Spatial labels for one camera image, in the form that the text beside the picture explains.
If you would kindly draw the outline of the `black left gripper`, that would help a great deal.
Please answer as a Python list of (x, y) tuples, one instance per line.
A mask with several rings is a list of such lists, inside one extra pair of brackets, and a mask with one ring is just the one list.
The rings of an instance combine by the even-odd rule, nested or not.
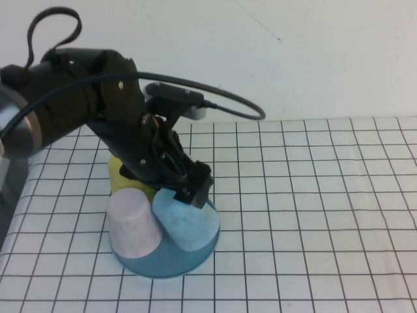
[(186, 155), (168, 123), (146, 112), (139, 120), (139, 180), (154, 188), (175, 191), (174, 198), (202, 208), (214, 179), (211, 169)]

